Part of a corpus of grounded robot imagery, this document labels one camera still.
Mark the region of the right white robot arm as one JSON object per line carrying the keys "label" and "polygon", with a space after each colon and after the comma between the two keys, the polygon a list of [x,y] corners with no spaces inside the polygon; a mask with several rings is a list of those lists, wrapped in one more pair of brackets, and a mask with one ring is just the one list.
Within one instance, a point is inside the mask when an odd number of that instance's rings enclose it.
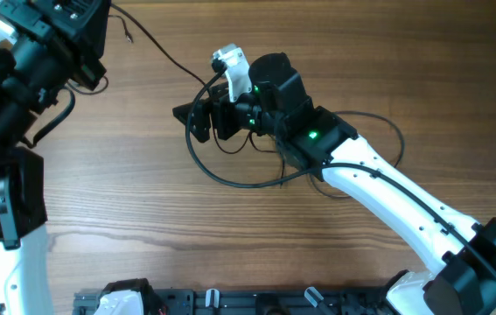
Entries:
{"label": "right white robot arm", "polygon": [[296,177],[310,175],[357,200],[396,232],[424,270],[367,288],[365,310],[390,314],[488,314],[496,308],[496,219],[485,224],[422,189],[349,123],[314,105],[284,53],[247,62],[215,53],[214,75],[173,115],[188,144],[240,130],[274,138]]}

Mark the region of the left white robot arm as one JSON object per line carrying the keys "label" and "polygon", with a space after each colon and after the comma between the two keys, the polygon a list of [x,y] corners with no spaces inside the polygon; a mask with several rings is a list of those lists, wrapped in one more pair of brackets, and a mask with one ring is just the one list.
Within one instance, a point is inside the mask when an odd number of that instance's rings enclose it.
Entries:
{"label": "left white robot arm", "polygon": [[38,142],[73,110],[36,133],[69,81],[98,86],[108,1],[0,1],[0,314],[54,311],[46,267],[44,160]]}

